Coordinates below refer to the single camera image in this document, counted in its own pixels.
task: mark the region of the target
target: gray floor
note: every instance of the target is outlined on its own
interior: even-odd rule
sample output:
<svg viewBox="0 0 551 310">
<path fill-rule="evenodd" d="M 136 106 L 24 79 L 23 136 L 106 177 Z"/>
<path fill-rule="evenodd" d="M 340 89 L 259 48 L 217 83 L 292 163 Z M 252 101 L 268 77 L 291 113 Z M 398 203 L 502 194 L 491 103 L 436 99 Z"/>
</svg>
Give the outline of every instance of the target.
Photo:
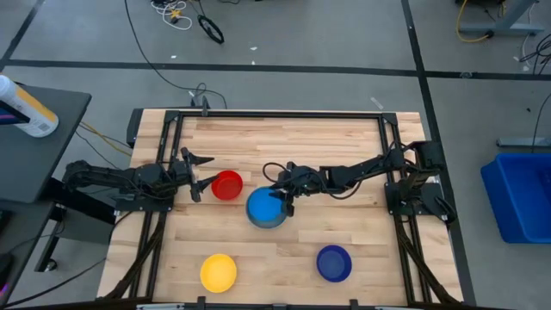
<svg viewBox="0 0 551 310">
<path fill-rule="evenodd" d="M 0 53 L 33 3 L 0 1 Z M 208 40 L 196 25 L 188 32 L 168 28 L 146 0 L 129 0 L 129 6 L 145 53 L 154 62 L 250 65 L 255 61 L 257 65 L 415 68 L 399 0 L 242 0 L 237 6 L 205 0 L 205 10 L 224 29 L 224 46 Z M 458 7 L 453 1 L 411 0 L 411 6 L 427 70 L 526 73 L 513 58 L 518 57 L 523 38 L 496 37 L 481 44 L 463 44 L 455 38 Z M 192 16 L 191 8 L 185 11 Z M 546 22 L 551 30 L 551 21 L 545 18 L 549 13 L 551 4 L 542 2 L 534 9 L 532 21 Z M 465 21 L 487 19 L 476 6 L 467 7 L 464 15 Z M 533 50 L 534 40 L 541 37 L 530 39 L 527 51 Z M 12 59 L 143 62 L 123 2 L 109 0 L 46 0 Z M 133 108 L 189 104 L 187 91 L 170 87 L 152 71 L 9 66 L 4 73 L 25 84 L 89 92 L 93 98 L 85 121 L 120 139 L 125 137 Z M 209 89 L 226 96 L 230 109 L 378 110 L 370 100 L 374 97 L 386 111 L 420 112 L 428 135 L 423 100 L 414 77 L 233 71 L 163 74 L 180 85 L 207 83 Z M 430 79 L 429 84 L 478 304 L 548 309 L 546 288 L 551 271 L 546 267 L 551 261 L 551 248 L 509 245 L 501 240 L 480 179 L 480 167 L 500 152 L 496 138 L 533 133 L 536 112 L 551 90 L 550 83 Z M 221 106 L 216 96 L 210 102 Z M 542 135 L 551 133 L 547 120 L 544 115 Z M 124 155 L 86 132 L 83 136 L 114 164 L 128 165 Z M 65 165 L 77 159 L 106 164 L 75 137 L 55 176 L 60 177 Z M 11 300 L 78 273 L 105 252 L 102 245 L 61 241 L 54 252 L 59 270 L 38 274 L 29 268 Z M 36 255 L 29 266 L 33 267 Z M 91 300 L 101 269 L 23 306 Z"/>
</svg>

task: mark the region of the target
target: plastic container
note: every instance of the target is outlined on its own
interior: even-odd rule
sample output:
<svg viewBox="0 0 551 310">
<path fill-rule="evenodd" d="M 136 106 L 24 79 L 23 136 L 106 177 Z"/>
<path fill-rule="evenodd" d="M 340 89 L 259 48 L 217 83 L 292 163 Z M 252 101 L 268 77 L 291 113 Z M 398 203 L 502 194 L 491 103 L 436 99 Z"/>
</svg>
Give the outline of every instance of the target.
<svg viewBox="0 0 551 310">
<path fill-rule="evenodd" d="M 274 228 L 287 218 L 283 209 L 283 201 L 269 195 L 274 192 L 273 189 L 267 187 L 258 188 L 247 199 L 247 216 L 255 226 Z"/>
<path fill-rule="evenodd" d="M 226 292 L 235 283 L 238 267 L 226 254 L 214 254 L 201 266 L 201 284 L 209 292 Z"/>
<path fill-rule="evenodd" d="M 499 154 L 480 173 L 509 243 L 551 243 L 551 154 Z"/>
<path fill-rule="evenodd" d="M 231 200 L 241 193 L 243 179 L 235 171 L 224 170 L 218 174 L 211 186 L 213 194 L 220 200 Z"/>
<path fill-rule="evenodd" d="M 46 137 L 58 127 L 56 114 L 3 75 L 0 75 L 0 100 L 30 119 L 28 123 L 14 126 L 35 138 Z"/>
<path fill-rule="evenodd" d="M 316 267 L 327 281 L 342 282 L 352 272 L 352 259 L 344 248 L 328 245 L 318 253 Z"/>
</svg>

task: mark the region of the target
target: wooden tabletop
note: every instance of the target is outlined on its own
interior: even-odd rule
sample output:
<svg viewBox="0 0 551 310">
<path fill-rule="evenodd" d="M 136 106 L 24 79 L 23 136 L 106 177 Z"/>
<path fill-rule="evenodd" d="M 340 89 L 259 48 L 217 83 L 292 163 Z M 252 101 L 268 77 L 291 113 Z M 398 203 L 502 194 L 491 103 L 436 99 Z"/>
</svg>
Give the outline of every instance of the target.
<svg viewBox="0 0 551 310">
<path fill-rule="evenodd" d="M 424 140 L 418 113 L 397 116 L 402 142 Z M 163 118 L 162 109 L 144 110 L 132 167 L 155 161 Z M 172 141 L 174 129 L 170 132 Z M 164 232 L 154 301 L 195 302 L 204 295 L 207 302 L 222 303 L 347 305 L 358 299 L 360 305 L 406 304 L 393 218 L 387 213 L 383 190 L 385 176 L 364 181 L 344 201 L 328 195 L 296 199 L 294 217 L 274 229 L 257 228 L 245 215 L 249 194 L 270 185 L 261 172 L 265 163 L 294 161 L 317 169 L 362 162 L 382 152 L 376 121 L 186 117 L 182 146 L 197 156 L 215 157 L 195 168 L 199 178 L 233 170 L 245 186 L 230 202 L 217 200 L 207 188 L 201 203 L 193 203 L 189 189 L 180 188 Z M 272 177 L 277 172 L 276 167 L 268 169 Z M 110 291 L 133 262 L 143 216 L 130 215 L 113 233 L 98 295 Z M 462 300 L 446 226 L 436 217 L 418 216 L 418 228 L 426 263 Z M 341 245 L 352 257 L 352 273 L 344 282 L 327 282 L 316 270 L 315 257 L 329 244 Z M 238 266 L 235 284 L 222 294 L 208 292 L 199 277 L 202 262 L 215 253 L 231 256 Z M 410 265 L 420 301 L 417 270 Z M 146 263 L 141 294 L 148 270 Z"/>
</svg>

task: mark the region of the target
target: red bowl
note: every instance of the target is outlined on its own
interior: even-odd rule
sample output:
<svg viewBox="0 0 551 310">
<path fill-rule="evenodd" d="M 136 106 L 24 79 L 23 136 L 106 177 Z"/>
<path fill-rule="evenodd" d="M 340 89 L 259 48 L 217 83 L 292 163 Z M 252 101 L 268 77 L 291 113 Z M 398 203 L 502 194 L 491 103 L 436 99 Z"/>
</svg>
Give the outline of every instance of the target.
<svg viewBox="0 0 551 310">
<path fill-rule="evenodd" d="M 235 171 L 224 170 L 218 174 L 218 178 L 214 180 L 213 194 L 220 200 L 231 200 L 241 193 L 243 189 L 243 179 Z"/>
</svg>

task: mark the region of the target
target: small white object on floor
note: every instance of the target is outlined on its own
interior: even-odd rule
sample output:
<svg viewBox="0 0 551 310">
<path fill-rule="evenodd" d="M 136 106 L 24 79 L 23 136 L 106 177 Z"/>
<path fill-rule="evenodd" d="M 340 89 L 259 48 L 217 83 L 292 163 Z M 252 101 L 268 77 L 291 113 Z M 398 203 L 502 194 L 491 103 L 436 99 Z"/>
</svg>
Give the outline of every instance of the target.
<svg viewBox="0 0 551 310">
<path fill-rule="evenodd" d="M 379 108 L 380 110 L 383 110 L 385 107 L 382 106 L 382 104 L 377 100 L 375 99 L 374 97 L 371 97 L 371 102 L 373 102 L 377 108 Z"/>
</svg>

